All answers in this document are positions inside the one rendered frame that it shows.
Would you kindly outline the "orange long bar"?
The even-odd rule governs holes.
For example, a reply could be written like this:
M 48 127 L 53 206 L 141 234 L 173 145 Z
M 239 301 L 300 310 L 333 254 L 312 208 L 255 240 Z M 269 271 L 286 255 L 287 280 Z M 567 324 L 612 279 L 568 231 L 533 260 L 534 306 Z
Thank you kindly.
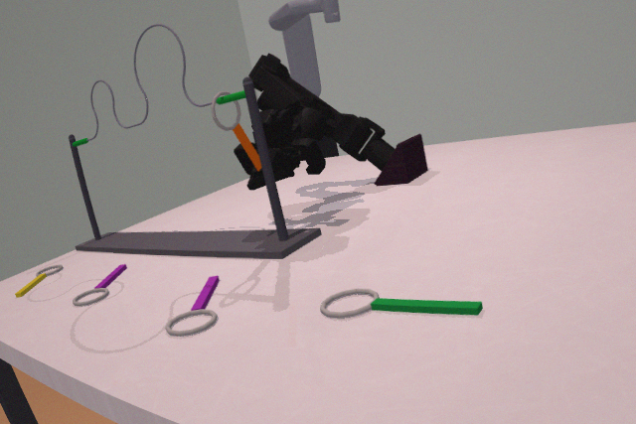
M 261 165 L 260 165 L 258 153 L 256 152 L 256 150 L 253 147 L 252 143 L 250 143 L 250 141 L 248 140 L 247 136 L 245 135 L 245 133 L 243 132 L 242 128 L 239 125 L 240 117 L 241 117 L 239 102 L 237 100 L 234 100 L 234 103 L 237 106 L 238 116 L 237 116 L 237 121 L 235 122 L 235 124 L 233 126 L 226 127 L 223 124 L 221 125 L 220 121 L 216 117 L 216 111 L 215 111 L 216 100 L 221 95 L 230 95 L 230 94 L 231 93 L 229 93 L 228 91 L 219 91 L 219 93 L 214 97 L 212 108 L 211 108 L 212 117 L 213 117 L 214 121 L 216 122 L 216 124 L 218 125 L 218 127 L 222 128 L 222 129 L 224 129 L 226 131 L 228 131 L 228 130 L 233 130 L 234 131 L 235 136 L 238 139 L 239 143 L 241 144 L 242 148 L 244 148 L 244 150 L 248 154 L 249 158 L 254 163 L 255 168 L 257 169 L 257 171 L 259 171 L 260 168 L 261 168 Z

